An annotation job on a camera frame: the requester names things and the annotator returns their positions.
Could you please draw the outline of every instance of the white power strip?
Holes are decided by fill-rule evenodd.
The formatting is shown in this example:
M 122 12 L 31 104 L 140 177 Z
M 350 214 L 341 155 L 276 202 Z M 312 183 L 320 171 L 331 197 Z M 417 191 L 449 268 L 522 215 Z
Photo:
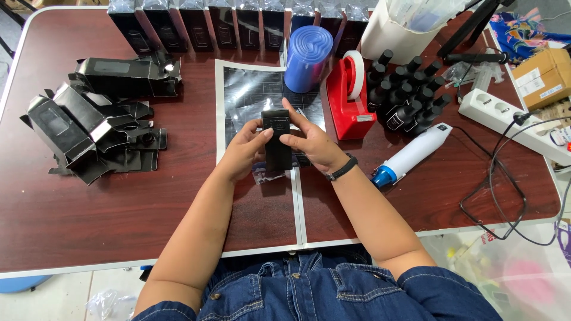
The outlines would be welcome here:
M 525 114 L 521 109 L 480 89 L 474 89 L 464 96 L 458 112 L 500 134 L 508 128 L 514 115 Z M 522 126 L 514 124 L 506 136 L 511 137 L 521 129 L 541 121 L 531 116 Z M 549 126 L 550 124 L 551 122 L 531 127 L 515 136 L 513 140 L 563 166 L 571 165 L 571 152 L 567 150 L 567 146 L 557 146 L 551 141 L 549 129 L 557 124 Z

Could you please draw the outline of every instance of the red tape dispenser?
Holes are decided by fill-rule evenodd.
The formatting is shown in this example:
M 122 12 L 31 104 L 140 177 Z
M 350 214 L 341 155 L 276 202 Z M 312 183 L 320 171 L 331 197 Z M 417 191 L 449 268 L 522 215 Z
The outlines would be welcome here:
M 357 50 L 345 53 L 325 82 L 337 139 L 363 139 L 377 121 L 377 115 L 367 111 L 367 85 L 361 54 Z

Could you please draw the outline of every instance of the wooden table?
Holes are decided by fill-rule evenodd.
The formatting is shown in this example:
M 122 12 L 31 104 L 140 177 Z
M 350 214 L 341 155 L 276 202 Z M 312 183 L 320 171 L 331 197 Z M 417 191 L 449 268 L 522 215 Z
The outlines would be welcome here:
M 425 63 L 465 19 L 460 16 L 441 31 L 423 54 Z M 76 59 L 133 55 L 103 9 L 51 7 L 30 18 L 0 105 L 0 277 L 154 262 L 215 166 L 214 58 L 270 66 L 280 60 L 277 53 L 240 50 L 188 53 L 182 58 L 180 97 L 151 100 L 155 127 L 168 130 L 168 150 L 159 154 L 158 170 L 105 175 L 89 187 L 78 178 L 48 175 L 55 165 L 52 152 L 18 119 L 30 100 L 64 82 Z M 521 106 L 509 78 L 491 84 L 489 92 Z M 326 103 L 324 112 L 327 131 L 335 137 Z M 499 136 L 461 116 L 457 106 L 446 107 L 438 121 L 461 126 L 489 149 Z M 375 124 L 362 141 L 339 145 L 371 172 L 407 142 Z M 500 158 L 528 197 L 525 220 L 553 218 L 560 200 L 545 159 L 517 143 L 508 144 Z M 441 148 L 385 195 L 415 231 L 426 231 L 419 235 L 459 231 L 474 224 L 458 202 L 481 182 L 488 166 L 486 156 L 453 130 Z M 292 176 L 297 177 L 293 183 Z M 498 176 L 494 184 L 513 220 L 520 198 L 507 179 Z M 468 204 L 485 224 L 502 222 L 489 190 Z M 309 167 L 260 186 L 251 177 L 242 181 L 224 250 L 225 255 L 298 250 L 358 242 L 355 238 L 331 185 Z

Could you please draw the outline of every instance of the blue shrink film roll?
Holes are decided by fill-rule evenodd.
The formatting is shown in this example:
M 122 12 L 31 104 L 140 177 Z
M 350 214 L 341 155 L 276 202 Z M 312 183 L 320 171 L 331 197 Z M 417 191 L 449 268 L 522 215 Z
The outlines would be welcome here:
M 315 87 L 332 46 L 331 33 L 322 27 L 297 29 L 289 38 L 285 85 L 295 93 L 306 93 Z

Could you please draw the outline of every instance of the tape roll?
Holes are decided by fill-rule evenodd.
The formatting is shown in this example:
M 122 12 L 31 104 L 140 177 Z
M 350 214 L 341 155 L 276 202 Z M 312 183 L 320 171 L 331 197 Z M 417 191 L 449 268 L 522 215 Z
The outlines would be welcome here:
M 345 59 L 345 57 L 351 57 L 355 63 L 355 79 L 353 80 L 355 84 L 353 85 L 353 90 L 351 90 L 347 97 L 347 99 L 351 101 L 359 97 L 361 89 L 363 88 L 363 83 L 365 82 L 365 64 L 363 63 L 363 56 L 361 56 L 361 53 L 357 50 L 349 50 L 345 53 L 343 59 Z
M 295 93 L 306 93 L 314 88 L 332 47 L 333 37 L 322 27 L 304 26 L 295 30 L 289 38 L 285 85 Z

